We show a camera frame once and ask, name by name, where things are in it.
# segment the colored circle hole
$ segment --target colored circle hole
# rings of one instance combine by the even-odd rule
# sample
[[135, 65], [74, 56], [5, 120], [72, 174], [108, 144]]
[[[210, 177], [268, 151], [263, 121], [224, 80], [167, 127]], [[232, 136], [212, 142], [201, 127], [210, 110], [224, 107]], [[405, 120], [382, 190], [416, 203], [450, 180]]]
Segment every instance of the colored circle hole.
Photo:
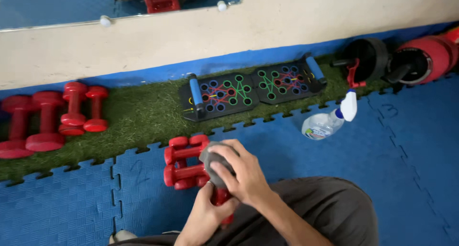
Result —
[[232, 97], [232, 98], [229, 99], [229, 103], [230, 103], [230, 105], [235, 105], [237, 103], [237, 99]]
[[217, 85], [219, 85], [219, 83], [216, 80], [212, 80], [210, 81], [209, 85], [212, 87], [216, 87]]
[[270, 100], [274, 100], [274, 99], [276, 99], [276, 95], [274, 93], [268, 93], [268, 98]]
[[218, 111], [224, 111], [225, 110], [225, 106], [223, 104], [217, 104], [217, 110]]
[[251, 105], [251, 104], [252, 104], [252, 99], [250, 99], [250, 98], [245, 98], [245, 99], [244, 99], [244, 104], [245, 104], [245, 105]]

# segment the bottle label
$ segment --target bottle label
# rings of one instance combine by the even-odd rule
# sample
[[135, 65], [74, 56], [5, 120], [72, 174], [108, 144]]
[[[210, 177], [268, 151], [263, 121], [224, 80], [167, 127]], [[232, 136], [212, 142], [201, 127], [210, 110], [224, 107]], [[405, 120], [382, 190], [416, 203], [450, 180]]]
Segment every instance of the bottle label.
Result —
[[304, 135], [313, 140], [321, 140], [331, 135], [330, 131], [322, 130], [320, 128], [309, 128]]

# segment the hand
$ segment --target hand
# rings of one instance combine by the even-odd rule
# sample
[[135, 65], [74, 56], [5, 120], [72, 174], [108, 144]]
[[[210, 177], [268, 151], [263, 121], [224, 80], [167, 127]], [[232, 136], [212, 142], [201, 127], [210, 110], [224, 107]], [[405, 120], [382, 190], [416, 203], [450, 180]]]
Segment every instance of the hand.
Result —
[[249, 153], [237, 139], [223, 140], [222, 143], [231, 145], [240, 156], [223, 145], [215, 145], [209, 148], [209, 152], [223, 156], [233, 167], [236, 177], [219, 162], [210, 163], [210, 167], [225, 182], [233, 196], [256, 208], [258, 202], [268, 200], [274, 193], [266, 183], [257, 157]]
[[239, 201], [233, 197], [220, 207], [216, 207], [210, 202], [213, 191], [214, 186], [210, 182], [199, 190], [193, 209], [175, 241], [175, 246], [203, 245], [212, 237], [220, 223], [234, 213]]

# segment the blue wall stripe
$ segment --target blue wall stripe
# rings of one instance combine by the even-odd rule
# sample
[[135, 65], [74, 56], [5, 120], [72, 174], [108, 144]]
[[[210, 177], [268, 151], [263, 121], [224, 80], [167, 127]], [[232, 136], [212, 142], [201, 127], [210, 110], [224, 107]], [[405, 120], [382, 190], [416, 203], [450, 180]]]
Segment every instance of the blue wall stripe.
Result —
[[[87, 85], [102, 85], [106, 87], [122, 87], [142, 85], [151, 82], [175, 80], [192, 72], [197, 75], [206, 75], [219, 71], [240, 69], [258, 65], [273, 64], [277, 62], [299, 59], [304, 53], [312, 52], [313, 56], [334, 53], [346, 43], [356, 38], [375, 37], [389, 40], [391, 43], [402, 43], [417, 37], [434, 34], [443, 31], [451, 23], [420, 26], [407, 29], [398, 29], [388, 32], [380, 32], [362, 35], [347, 39], [338, 39], [317, 44], [302, 44], [279, 48], [248, 50], [228, 55], [216, 56], [201, 60], [192, 60], [160, 67], [148, 68], [137, 71], [118, 72], [96, 77], [83, 78], [80, 81]], [[15, 94], [33, 94], [38, 91], [55, 90], [62, 91], [66, 82], [45, 84], [31, 87], [15, 88], [0, 91], [0, 99]]]

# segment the finger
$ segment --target finger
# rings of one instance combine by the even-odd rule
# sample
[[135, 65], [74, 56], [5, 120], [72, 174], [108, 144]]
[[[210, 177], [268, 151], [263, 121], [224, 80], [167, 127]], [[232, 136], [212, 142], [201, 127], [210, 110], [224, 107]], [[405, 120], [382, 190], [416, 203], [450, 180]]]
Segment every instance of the finger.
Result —
[[225, 146], [225, 145], [211, 146], [209, 148], [209, 152], [217, 153], [223, 156], [233, 168], [235, 167], [237, 168], [237, 166], [240, 165], [241, 163], [241, 159], [239, 158], [239, 156], [236, 155], [236, 153], [234, 153], [234, 151], [228, 146]]
[[196, 196], [196, 200], [210, 200], [212, 197], [214, 185], [211, 182], [207, 182], [199, 191]]
[[239, 153], [239, 155], [251, 155], [250, 152], [247, 151], [247, 149], [237, 139], [225, 139], [222, 141], [222, 143], [232, 146]]
[[232, 197], [227, 202], [223, 203], [220, 207], [217, 207], [217, 213], [220, 219], [225, 219], [237, 209], [239, 205], [239, 200], [235, 197]]
[[228, 169], [221, 163], [213, 161], [210, 163], [210, 167], [218, 176], [223, 180], [223, 182], [228, 187], [228, 190], [234, 191], [238, 186], [239, 182], [237, 179], [228, 171]]

